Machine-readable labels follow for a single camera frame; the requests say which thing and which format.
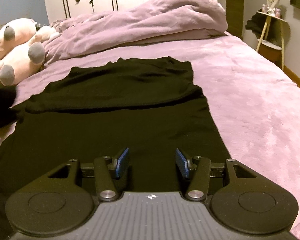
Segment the dark clothes on side table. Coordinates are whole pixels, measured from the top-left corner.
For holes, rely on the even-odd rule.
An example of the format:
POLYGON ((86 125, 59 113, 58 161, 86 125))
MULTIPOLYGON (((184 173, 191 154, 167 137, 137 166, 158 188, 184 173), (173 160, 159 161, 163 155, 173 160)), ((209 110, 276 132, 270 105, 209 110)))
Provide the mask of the dark clothes on side table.
POLYGON ((255 35, 260 36, 266 22, 266 18, 266 15, 256 13, 250 20, 247 20, 245 29, 252 31, 255 35))

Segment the black garment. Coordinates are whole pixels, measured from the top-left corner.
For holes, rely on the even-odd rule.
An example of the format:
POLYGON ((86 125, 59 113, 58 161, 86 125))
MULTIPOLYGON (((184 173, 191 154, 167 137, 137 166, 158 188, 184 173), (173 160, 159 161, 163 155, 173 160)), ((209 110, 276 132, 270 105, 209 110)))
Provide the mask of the black garment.
POLYGON ((177 191, 175 151, 221 163, 229 156, 189 62, 119 59, 74 67, 43 92, 0 112, 15 122, 0 146, 0 209, 15 191, 71 158, 129 148, 124 190, 177 191))

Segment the purple bed sheet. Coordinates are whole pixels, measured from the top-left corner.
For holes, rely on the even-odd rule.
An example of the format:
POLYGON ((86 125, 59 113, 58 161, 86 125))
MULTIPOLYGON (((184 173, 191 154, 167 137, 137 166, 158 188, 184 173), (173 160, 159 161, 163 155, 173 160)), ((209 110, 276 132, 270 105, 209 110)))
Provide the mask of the purple bed sheet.
MULTIPOLYGON (((162 57, 192 65, 193 83, 207 99, 212 119, 229 152, 227 158, 252 168, 294 196, 294 205, 299 210, 294 215, 291 233, 300 239, 300 89, 275 64, 237 37, 223 34, 207 39, 134 42, 52 64, 45 62, 41 72, 16 86, 12 107, 40 94, 50 83, 64 79, 74 67, 103 67, 119 59, 162 57)), ((15 127, 14 122, 0 128, 0 146, 15 127)), ((121 189, 119 184, 127 182, 128 169, 129 165, 116 183, 120 193, 174 192, 121 189)), ((175 174, 177 191, 184 192, 188 182, 176 163, 175 174)), ((13 232, 5 213, 6 202, 0 209, 0 239, 13 232)))

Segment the small white plush toy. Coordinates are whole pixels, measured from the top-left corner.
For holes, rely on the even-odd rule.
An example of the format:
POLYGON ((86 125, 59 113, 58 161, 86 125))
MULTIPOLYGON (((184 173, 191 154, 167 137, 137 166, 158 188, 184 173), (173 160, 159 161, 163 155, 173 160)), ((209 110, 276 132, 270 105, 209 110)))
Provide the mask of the small white plush toy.
POLYGON ((60 35, 59 32, 55 30, 55 28, 50 26, 42 26, 38 31, 37 34, 41 37, 41 42, 45 42, 47 40, 53 39, 60 35))

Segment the pink plush toy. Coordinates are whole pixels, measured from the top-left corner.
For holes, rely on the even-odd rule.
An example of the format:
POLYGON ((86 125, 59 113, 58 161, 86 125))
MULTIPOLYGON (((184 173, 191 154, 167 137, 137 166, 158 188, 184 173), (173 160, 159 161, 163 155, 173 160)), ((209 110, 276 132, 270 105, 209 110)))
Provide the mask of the pink plush toy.
POLYGON ((0 84, 14 86, 38 72, 45 61, 37 22, 19 18, 0 30, 0 84))

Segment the purple crumpled duvet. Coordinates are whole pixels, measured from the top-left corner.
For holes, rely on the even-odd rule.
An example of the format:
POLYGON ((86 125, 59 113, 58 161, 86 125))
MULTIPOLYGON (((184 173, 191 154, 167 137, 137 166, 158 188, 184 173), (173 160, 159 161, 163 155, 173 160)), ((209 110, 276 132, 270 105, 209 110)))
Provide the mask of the purple crumpled duvet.
POLYGON ((54 22, 60 35, 44 42, 46 64, 136 43, 207 39, 228 29, 218 0, 151 0, 125 11, 54 22))

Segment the round side table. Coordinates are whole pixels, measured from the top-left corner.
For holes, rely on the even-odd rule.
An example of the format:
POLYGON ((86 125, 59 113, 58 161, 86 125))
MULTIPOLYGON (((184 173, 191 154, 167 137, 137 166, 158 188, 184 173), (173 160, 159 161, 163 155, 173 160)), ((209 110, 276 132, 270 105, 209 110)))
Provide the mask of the round side table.
POLYGON ((279 9, 271 15, 258 11, 258 15, 265 17, 261 35, 257 39, 256 51, 270 62, 276 64, 282 71, 285 69, 285 26, 287 21, 279 15, 279 9))

